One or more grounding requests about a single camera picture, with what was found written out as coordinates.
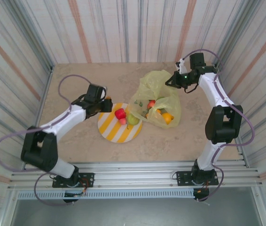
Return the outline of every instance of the striped plate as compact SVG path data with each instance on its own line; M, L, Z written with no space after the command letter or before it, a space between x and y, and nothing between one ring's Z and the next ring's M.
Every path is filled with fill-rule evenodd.
M142 120L136 126L121 125L114 115L119 108L124 108L126 114L129 114L128 104L117 103L113 105L112 112L101 113L97 122L100 134L114 143L124 143L135 138L142 128Z

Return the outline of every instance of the striped wallpaper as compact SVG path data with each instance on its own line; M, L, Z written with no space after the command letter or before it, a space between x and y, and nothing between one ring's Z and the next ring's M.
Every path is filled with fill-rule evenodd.
M232 51L224 57L221 76L230 98L243 106L254 125L254 141L244 147L250 166L257 167L266 191L266 0L258 0ZM243 142L251 137L248 124L240 130Z
M0 0L0 137L35 123L50 68L40 61L6 1ZM0 157L21 168L23 137L2 142ZM0 167L0 209L11 173Z
M56 63L162 62L218 52L247 0L15 0ZM210 54L205 54L212 61Z
M222 83L255 126L245 153L266 190L266 0L0 0L0 137L34 124L57 63L175 61L196 48L225 61ZM250 138L244 121L240 135ZM21 167L22 142L4 141L2 160ZM0 167L0 208L9 177Z

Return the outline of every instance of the plastic bag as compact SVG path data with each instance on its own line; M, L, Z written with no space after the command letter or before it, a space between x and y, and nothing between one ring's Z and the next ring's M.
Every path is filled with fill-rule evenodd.
M181 118L181 106L178 91L176 88L165 85L165 82L172 75L165 70L151 71L142 79L137 92L129 102L129 111L135 117L148 121L162 128L178 126ZM148 110L150 100L156 100L155 105ZM173 116L173 120L166 124L161 114L168 112Z

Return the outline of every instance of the beige table surface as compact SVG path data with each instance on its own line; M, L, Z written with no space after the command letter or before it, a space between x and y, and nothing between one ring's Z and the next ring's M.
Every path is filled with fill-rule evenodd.
M139 79L153 70L175 70L169 63L59 64L55 66L40 125L66 110L67 103L57 93L59 81L66 75L79 74L92 83L108 87L113 103L128 103L136 92ZM86 93L88 83L68 78L61 93L71 101ZM69 162L110 161L183 161L201 154L206 136L204 127L211 107L201 88L190 94L179 89L181 121L179 126L161 129L143 123L140 134L127 143L116 144L104 139L97 128L98 115L75 126L58 143L59 157ZM235 147L226 147L220 159L239 159Z

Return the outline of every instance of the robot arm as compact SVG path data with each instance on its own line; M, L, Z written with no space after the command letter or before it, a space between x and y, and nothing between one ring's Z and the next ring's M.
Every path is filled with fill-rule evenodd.
M195 161L192 170L190 172L186 171L181 177L177 175L177 178L180 178L182 185L185 184L187 186L192 185L189 183L190 181L197 185L201 185L206 181L212 183L216 178L213 164L217 161L224 149L222 146L231 143L234 138L237 138L242 120L242 117L226 104L224 100L235 106L241 112L243 112L243 109L240 105L234 105L223 90L218 78L215 80L217 71L214 66L206 66L203 53L194 53L190 55L191 72L182 73L186 71L183 68L183 64L183 59L176 63L178 70L174 72L174 75L165 84L178 89L184 88L186 93L190 93L194 91L197 86L200 86L205 92L212 110L205 125L205 134L208 141L204 151ZM188 86L192 84L196 86L191 91L187 92Z
M57 142L80 122L98 112L112 111L111 99L104 99L106 90L105 87L90 84L87 93L71 103L71 110L67 109L54 120L41 126L47 129L26 134L21 153L22 161L57 174L57 179L68 186L76 185L79 178L78 168L58 157Z

